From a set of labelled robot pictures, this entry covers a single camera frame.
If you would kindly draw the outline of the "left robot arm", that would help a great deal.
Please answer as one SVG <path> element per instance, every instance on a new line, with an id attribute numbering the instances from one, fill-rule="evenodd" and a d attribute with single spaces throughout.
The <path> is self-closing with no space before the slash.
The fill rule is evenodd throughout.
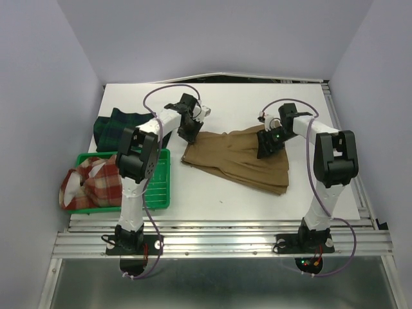
<path id="1" fill-rule="evenodd" d="M 102 236 L 109 256 L 135 255 L 144 249 L 144 193 L 156 169 L 163 137 L 176 130 L 188 144 L 195 142 L 211 113 L 201 100 L 184 93 L 146 123 L 124 129 L 116 166 L 122 184 L 120 218 L 114 234 Z"/>

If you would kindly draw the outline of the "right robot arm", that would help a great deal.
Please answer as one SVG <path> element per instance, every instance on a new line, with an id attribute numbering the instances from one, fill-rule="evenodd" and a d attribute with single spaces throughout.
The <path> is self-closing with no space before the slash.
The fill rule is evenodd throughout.
<path id="1" fill-rule="evenodd" d="M 342 191 L 359 172 L 355 134 L 323 124 L 315 108 L 299 112 L 298 102 L 279 99 L 277 117 L 262 109 L 257 118 L 264 125 L 257 133 L 259 159 L 278 154 L 296 136 L 306 140 L 306 170 L 314 194 L 298 231 L 277 234 L 273 250 L 278 254 L 332 253 L 333 212 Z"/>

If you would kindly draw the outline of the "tan pleated skirt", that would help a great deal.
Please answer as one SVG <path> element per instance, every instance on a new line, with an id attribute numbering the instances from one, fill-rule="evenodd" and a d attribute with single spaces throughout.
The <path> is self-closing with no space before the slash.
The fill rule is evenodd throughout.
<path id="1" fill-rule="evenodd" d="M 182 162 L 247 187 L 282 195 L 289 186 L 287 153 L 282 149 L 257 158 L 257 132 L 262 129 L 260 125 L 221 134 L 202 131 L 195 143 L 186 147 Z"/>

